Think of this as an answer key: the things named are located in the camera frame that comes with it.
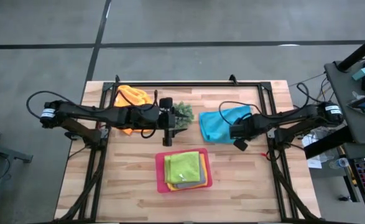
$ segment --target wooden table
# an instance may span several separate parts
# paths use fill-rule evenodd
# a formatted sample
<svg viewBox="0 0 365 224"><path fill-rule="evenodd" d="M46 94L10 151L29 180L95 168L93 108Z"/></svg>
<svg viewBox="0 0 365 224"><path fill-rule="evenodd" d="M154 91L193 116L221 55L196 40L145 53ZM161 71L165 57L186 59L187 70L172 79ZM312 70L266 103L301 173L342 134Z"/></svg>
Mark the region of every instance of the wooden table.
<svg viewBox="0 0 365 224"><path fill-rule="evenodd" d="M292 100L286 81L271 81L277 111L291 110ZM103 82L88 82L83 105L99 105ZM150 139L139 133L131 136L112 129L99 199L97 222L274 222L280 221L270 162L261 156L267 152L266 136L249 142L245 152L233 145L204 142L198 114L216 111L222 101L233 100L259 105L253 87L142 87L153 99L172 97L174 103L191 104L195 119L188 131L173 139L172 147L162 146L163 131ZM225 104L225 108L237 105ZM93 128L93 122L80 121ZM74 142L70 153L83 147ZM205 147L208 150L213 186L168 194L157 192L156 153ZM83 189L90 151L73 156L67 163L55 212L61 217L73 205ZM304 204L320 216L305 153L294 147L286 150L293 187ZM287 213L289 206L284 192Z"/></svg>

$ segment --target yellow cloth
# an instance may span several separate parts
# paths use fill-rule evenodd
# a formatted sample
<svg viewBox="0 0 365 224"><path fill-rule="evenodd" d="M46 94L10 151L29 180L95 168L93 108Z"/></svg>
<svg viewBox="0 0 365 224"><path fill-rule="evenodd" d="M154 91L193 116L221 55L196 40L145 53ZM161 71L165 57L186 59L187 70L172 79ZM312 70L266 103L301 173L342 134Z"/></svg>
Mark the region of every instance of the yellow cloth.
<svg viewBox="0 0 365 224"><path fill-rule="evenodd" d="M139 90L137 88L131 88L127 85L121 85L118 87L118 91L120 91L131 103L136 106L143 104L152 104L152 100L148 96L148 94L144 90ZM114 102L115 106L129 106L130 103L122 97L119 93L116 101ZM140 132L141 130L131 130L131 129L123 129L126 134L130 135L133 131Z"/></svg>
<svg viewBox="0 0 365 224"><path fill-rule="evenodd" d="M189 187L189 188L186 188L186 189L195 189L197 187L204 187L204 186L207 186L208 184L208 178L207 178L207 168L206 168L206 160L205 160L205 155L204 154L200 154L200 159L201 159L201 166L204 170L204 173L205 173L205 178L206 178L206 182L204 184L199 184L199 185L196 185L196 186L193 186L193 187ZM167 186L169 187L169 189L171 191L176 191L176 190L183 190L183 189L176 189L174 187L174 185L170 184L170 183L167 183Z"/></svg>

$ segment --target gray floor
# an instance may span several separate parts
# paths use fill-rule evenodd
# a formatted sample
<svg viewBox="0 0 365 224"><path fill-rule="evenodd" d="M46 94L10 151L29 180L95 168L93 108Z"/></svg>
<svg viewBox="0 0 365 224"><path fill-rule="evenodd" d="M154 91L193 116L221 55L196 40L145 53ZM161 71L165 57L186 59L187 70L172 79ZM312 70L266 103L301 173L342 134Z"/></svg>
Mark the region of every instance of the gray floor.
<svg viewBox="0 0 365 224"><path fill-rule="evenodd" d="M0 1L0 44L93 43L105 0ZM283 41L365 39L365 0L113 0L103 42ZM323 72L357 45L101 49L93 80L279 79L293 84ZM62 130L42 129L27 97L52 90L80 101L91 49L0 50L0 144L31 153L11 170L0 223L53 217L70 142ZM323 77L307 82L312 95ZM290 90L293 102L304 96ZM45 100L32 109L40 112ZM342 178L314 179L322 217L365 223L362 203L337 202Z"/></svg>

